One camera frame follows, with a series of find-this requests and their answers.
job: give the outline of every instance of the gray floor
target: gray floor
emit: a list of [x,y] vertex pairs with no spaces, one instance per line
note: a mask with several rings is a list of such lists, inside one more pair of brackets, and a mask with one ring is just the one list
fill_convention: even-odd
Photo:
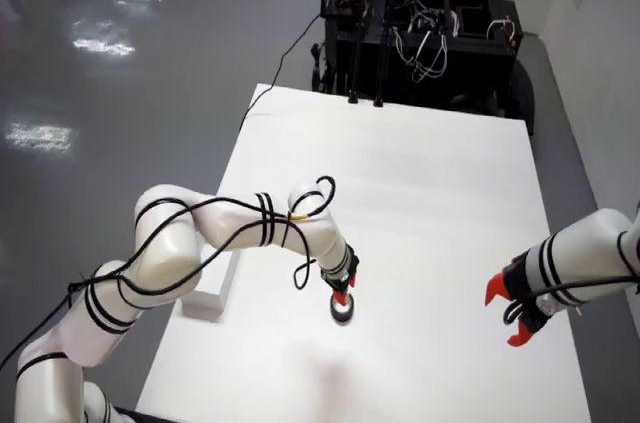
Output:
[[[319,0],[0,0],[0,354],[79,272],[126,258],[144,189],[214,191],[257,82]],[[280,84],[308,88],[309,47]],[[521,58],[538,101],[533,147],[552,231],[595,208],[544,47]],[[134,407],[169,309],[149,312],[108,364],[87,371]],[[637,420],[640,343],[622,296],[572,317],[594,422]],[[14,375],[0,374],[11,421]]]

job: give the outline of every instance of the black band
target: black band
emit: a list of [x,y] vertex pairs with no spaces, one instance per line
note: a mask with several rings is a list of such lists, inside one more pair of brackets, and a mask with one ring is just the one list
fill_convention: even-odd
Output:
[[121,326],[122,328],[131,328],[133,326],[133,324],[136,322],[136,320],[133,320],[133,321],[122,321],[122,320],[119,320],[118,318],[116,318],[115,316],[111,315],[104,308],[104,306],[102,306],[102,304],[98,300],[98,295],[96,294],[96,285],[95,284],[89,285],[89,288],[87,288],[87,290],[89,290],[89,292],[90,292],[89,297],[91,298],[91,300],[93,302],[93,306],[95,306],[96,310],[98,310],[98,313],[100,313],[100,316],[102,316],[109,323],[111,323],[113,325],[116,325],[116,326]]
[[46,355],[38,356],[33,360],[31,360],[29,363],[26,363],[22,368],[20,368],[20,370],[18,371],[18,376],[16,376],[16,380],[20,378],[20,376],[22,376],[22,374],[25,371],[27,371],[32,366],[37,365],[38,363],[42,363],[43,361],[47,361],[47,360],[68,360],[68,359],[69,357],[66,355],[66,353],[62,351],[57,351],[55,353],[47,353]]
[[104,416],[102,417],[102,423],[109,423],[111,421],[111,405],[104,391],[100,390],[100,393],[102,393],[102,397],[104,398]]
[[260,238],[260,245],[264,246],[264,242],[267,241],[267,212],[264,207],[264,200],[262,199],[262,195],[256,193],[258,197],[258,201],[260,202],[260,211],[262,213],[262,238]]
[[124,293],[122,291],[122,287],[120,286],[120,284],[122,283],[122,280],[118,279],[117,281],[118,281],[118,293],[120,294],[120,298],[122,298],[122,301],[124,301],[131,308],[135,308],[136,310],[142,310],[142,311],[153,310],[153,308],[154,308],[153,306],[151,306],[151,307],[149,307],[149,306],[138,306],[138,305],[134,305],[129,300],[127,300],[124,297]]
[[[549,243],[547,244],[547,263],[549,264],[549,271],[551,272],[551,276],[553,277],[554,281],[556,282],[556,285],[561,285],[562,281],[560,280],[560,275],[558,275],[558,272],[556,271],[556,265],[553,262],[552,247],[553,247],[553,240],[555,240],[556,235],[557,235],[557,233],[555,235],[553,235],[549,239]],[[576,298],[571,293],[569,293],[569,290],[560,290],[560,293],[562,293],[562,296],[567,301],[571,301],[572,303],[574,303],[576,305],[582,305],[583,303],[585,303],[584,301]]]
[[340,261],[340,264],[338,266],[336,266],[334,269],[332,270],[322,270],[325,272],[325,274],[327,275],[335,275],[340,273],[344,267],[347,265],[347,263],[349,262],[349,250],[348,248],[345,246],[344,248],[344,255],[342,255],[342,261]]
[[[549,238],[542,242],[542,245],[540,246],[540,253],[538,254],[538,266],[540,267],[540,275],[542,275],[542,281],[544,281],[544,285],[547,288],[552,286],[551,281],[547,276],[547,270],[545,270],[544,268],[544,250],[547,247],[548,242]],[[570,306],[570,304],[560,298],[560,296],[558,296],[558,293],[556,293],[555,291],[550,291],[549,294],[561,305]]]
[[269,193],[263,193],[265,199],[267,200],[267,208],[269,209],[269,217],[271,219],[271,227],[269,231],[269,239],[267,240],[267,246],[273,243],[273,237],[276,233],[276,216],[273,212],[273,201],[271,201],[271,197]]
[[618,241],[616,242],[616,246],[618,247],[618,254],[620,255],[620,258],[622,258],[622,262],[624,263],[624,266],[626,266],[627,270],[629,270],[629,273],[631,273],[631,276],[635,276],[637,278],[640,275],[638,275],[638,273],[633,268],[633,266],[631,266],[631,263],[629,263],[629,260],[627,260],[627,257],[622,251],[622,237],[625,235],[625,233],[626,231],[623,231],[618,235]]
[[91,317],[93,322],[102,331],[110,333],[112,335],[124,335],[129,330],[129,328],[126,328],[124,330],[111,328],[110,326],[107,326],[100,318],[98,318],[98,315],[96,315],[95,311],[93,311],[93,308],[91,307],[88,289],[84,291],[84,304],[87,307],[87,313],[89,313],[89,316]]
[[145,206],[140,213],[138,213],[138,216],[136,216],[136,224],[135,226],[138,226],[138,222],[140,221],[140,218],[142,218],[142,216],[149,210],[151,210],[152,208],[155,208],[156,206],[162,205],[164,203],[175,203],[176,205],[181,205],[184,206],[185,208],[189,208],[189,205],[187,205],[184,201],[179,200],[178,198],[159,198],[157,200],[152,201],[151,203],[149,203],[147,206]]

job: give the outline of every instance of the white foam block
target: white foam block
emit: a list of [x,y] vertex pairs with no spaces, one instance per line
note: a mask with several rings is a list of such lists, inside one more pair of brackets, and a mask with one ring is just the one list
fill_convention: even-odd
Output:
[[[215,248],[205,243],[198,234],[201,243],[200,261],[209,258]],[[240,251],[225,251],[218,255],[203,272],[198,286],[181,298],[182,305],[207,308],[221,313],[227,303],[231,282],[240,259]]]

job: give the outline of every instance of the white table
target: white table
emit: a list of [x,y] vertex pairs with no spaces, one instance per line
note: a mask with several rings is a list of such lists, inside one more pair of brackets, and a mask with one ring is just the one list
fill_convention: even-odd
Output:
[[138,411],[189,423],[589,421],[567,315],[514,349],[506,303],[484,307],[488,279],[548,235],[523,123],[276,88],[246,120],[220,192],[284,199],[322,174],[361,260],[351,323],[331,319],[317,268],[294,288],[300,256],[245,251],[220,318],[176,305]]

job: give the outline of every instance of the robotic arm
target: robotic arm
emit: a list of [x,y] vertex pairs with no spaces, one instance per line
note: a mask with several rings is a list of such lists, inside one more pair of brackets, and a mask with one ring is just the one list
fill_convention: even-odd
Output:
[[[318,183],[331,183],[325,199]],[[196,239],[225,250],[279,245],[314,257],[333,290],[334,318],[353,314],[358,259],[329,210],[333,179],[295,188],[288,205],[267,193],[212,197],[177,186],[151,188],[138,200],[136,253],[129,262],[102,265],[69,312],[28,345],[18,362],[16,423],[129,422],[102,392],[84,383],[82,367],[101,364],[145,310],[192,291],[203,264]],[[296,285],[300,288],[306,284]]]
[[518,320],[511,346],[527,343],[559,311],[640,284],[640,215],[602,209],[534,246],[495,275],[485,305],[513,301],[506,324]]

